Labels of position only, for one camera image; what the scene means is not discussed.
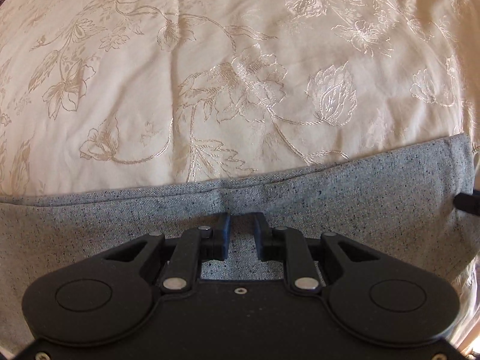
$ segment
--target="bed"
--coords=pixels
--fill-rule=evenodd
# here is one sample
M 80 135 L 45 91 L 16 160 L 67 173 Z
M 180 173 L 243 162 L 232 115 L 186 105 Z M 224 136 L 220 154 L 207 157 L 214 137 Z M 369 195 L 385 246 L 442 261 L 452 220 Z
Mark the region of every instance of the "bed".
M 244 178 L 458 133 L 477 166 L 478 33 L 480 0 L 6 0 L 0 192 Z

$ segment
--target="silver rivet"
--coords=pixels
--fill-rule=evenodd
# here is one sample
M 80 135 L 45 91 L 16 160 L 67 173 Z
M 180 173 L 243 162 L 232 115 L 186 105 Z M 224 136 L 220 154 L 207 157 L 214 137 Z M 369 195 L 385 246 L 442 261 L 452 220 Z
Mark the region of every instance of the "silver rivet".
M 169 277 L 163 281 L 163 287 L 169 290 L 183 290 L 186 286 L 186 280 L 181 277 Z
M 243 287 L 239 287 L 239 288 L 235 288 L 235 291 L 234 291 L 237 295 L 245 295 L 248 290 L 246 288 L 243 288 Z
M 301 277 L 295 280 L 295 287 L 300 288 L 300 290 L 315 290 L 319 285 L 318 280 L 312 277 Z
M 47 355 L 45 352 L 38 352 L 35 355 L 35 360 L 50 360 L 50 356 Z

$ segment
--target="gray fabric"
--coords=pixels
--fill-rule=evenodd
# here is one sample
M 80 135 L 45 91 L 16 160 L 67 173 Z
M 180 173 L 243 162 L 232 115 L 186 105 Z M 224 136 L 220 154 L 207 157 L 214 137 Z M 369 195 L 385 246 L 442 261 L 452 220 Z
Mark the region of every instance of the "gray fabric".
M 309 237 L 333 230 L 452 280 L 479 249 L 478 219 L 456 211 L 474 169 L 465 135 L 331 167 L 246 179 L 42 198 L 0 199 L 0 345 L 18 351 L 31 336 L 21 297 L 37 277 L 145 233 L 178 236 L 204 215 L 263 211 L 272 226 Z M 281 276 L 256 259 L 234 219 L 230 257 L 204 264 L 205 278 Z

